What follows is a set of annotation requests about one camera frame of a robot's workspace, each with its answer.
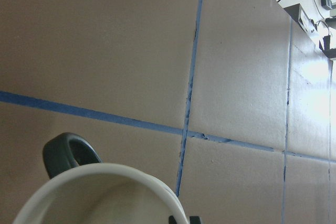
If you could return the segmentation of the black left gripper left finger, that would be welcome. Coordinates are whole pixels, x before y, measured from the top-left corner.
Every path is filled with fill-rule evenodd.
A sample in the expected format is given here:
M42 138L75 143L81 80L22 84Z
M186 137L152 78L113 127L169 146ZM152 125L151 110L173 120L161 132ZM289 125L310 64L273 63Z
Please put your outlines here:
M174 216L169 216L169 224L177 224Z

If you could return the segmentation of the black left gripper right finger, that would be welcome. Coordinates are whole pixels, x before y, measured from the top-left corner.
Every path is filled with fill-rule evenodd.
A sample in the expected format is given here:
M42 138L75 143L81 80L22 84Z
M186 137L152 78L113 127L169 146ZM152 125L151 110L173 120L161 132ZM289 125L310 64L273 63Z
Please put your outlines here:
M189 216L190 224L202 224L202 219L200 216Z

